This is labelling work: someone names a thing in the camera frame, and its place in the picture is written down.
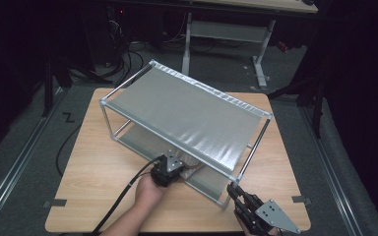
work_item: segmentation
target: desk leg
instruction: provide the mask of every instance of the desk leg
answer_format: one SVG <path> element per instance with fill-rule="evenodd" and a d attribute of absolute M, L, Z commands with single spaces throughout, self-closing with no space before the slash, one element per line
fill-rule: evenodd
<path fill-rule="evenodd" d="M 192 13 L 188 13 L 188 20 L 186 24 L 185 52 L 183 54 L 183 63 L 182 63 L 182 74 L 185 76 L 189 76 L 191 26 L 192 26 Z"/>
<path fill-rule="evenodd" d="M 272 32 L 273 32 L 273 27 L 275 26 L 275 20 L 271 20 L 269 22 L 269 26 L 263 36 L 263 40 L 262 40 L 262 45 L 261 45 L 261 48 L 260 48 L 260 53 L 258 56 L 253 56 L 253 64 L 254 64 L 254 69 L 256 70 L 256 76 L 257 76 L 257 80 L 259 82 L 259 88 L 260 89 L 266 89 L 267 88 L 267 84 L 266 84 L 266 77 L 263 73 L 263 69 L 262 69 L 262 59 L 263 59 L 263 56 L 265 55 L 265 51 L 266 51 L 266 47 L 269 43 L 269 40 L 270 40 L 270 37 L 272 36 Z"/>

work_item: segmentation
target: wooden table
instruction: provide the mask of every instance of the wooden table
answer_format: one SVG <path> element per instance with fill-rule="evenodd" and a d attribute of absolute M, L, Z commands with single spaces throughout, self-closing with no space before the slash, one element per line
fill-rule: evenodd
<path fill-rule="evenodd" d="M 260 9 L 280 10 L 298 13 L 317 13 L 315 5 L 306 5 L 302 0 L 194 0 L 213 4 L 234 5 Z"/>
<path fill-rule="evenodd" d="M 65 206 L 51 208 L 45 223 L 49 232 L 93 231 L 131 178 L 147 163 L 144 158 L 109 137 L 98 100 L 110 91 L 110 88 L 98 88 L 94 92 L 55 196 L 56 200 L 67 202 Z M 230 94 L 272 112 L 264 94 Z M 119 115 L 116 117 L 115 122 L 125 122 Z M 134 202 L 136 185 L 102 230 Z M 300 192 L 276 119 L 271 121 L 240 186 L 264 202 L 274 199 L 302 231 L 310 228 L 304 204 L 296 204 L 291 198 L 300 196 Z M 222 209 L 179 181 L 170 187 L 164 201 L 143 225 L 142 232 L 241 231 L 233 210 L 232 201 L 226 209 Z"/>

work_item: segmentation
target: dark background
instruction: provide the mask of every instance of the dark background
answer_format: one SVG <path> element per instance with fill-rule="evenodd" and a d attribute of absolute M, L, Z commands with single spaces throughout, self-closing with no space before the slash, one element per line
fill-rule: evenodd
<path fill-rule="evenodd" d="M 309 46 L 293 85 L 317 75 L 324 55 L 335 50 L 324 95 L 348 156 L 378 209 L 378 1 L 318 1 L 317 6 L 319 15 L 349 21 L 316 27 L 280 20 L 271 45 L 282 41 L 289 47 Z M 109 50 L 103 52 L 106 47 L 95 45 L 98 33 L 84 28 L 87 9 L 78 8 L 74 1 L 0 1 L 0 141 L 31 102 L 51 56 L 67 57 L 89 70 L 102 61 L 100 57 L 111 58 Z M 96 14 L 103 16 L 103 11 L 100 5 L 95 6 Z M 174 22 L 180 22 L 182 15 L 144 9 L 147 14 L 136 18 L 133 11 L 130 9 L 130 22 L 133 29 L 139 26 L 133 33 L 157 46 L 162 31 L 175 31 L 178 26 Z M 108 43 L 104 34 L 100 36 L 99 41 Z M 316 91 L 299 88 L 294 93 L 305 92 L 311 92 L 312 97 Z"/>

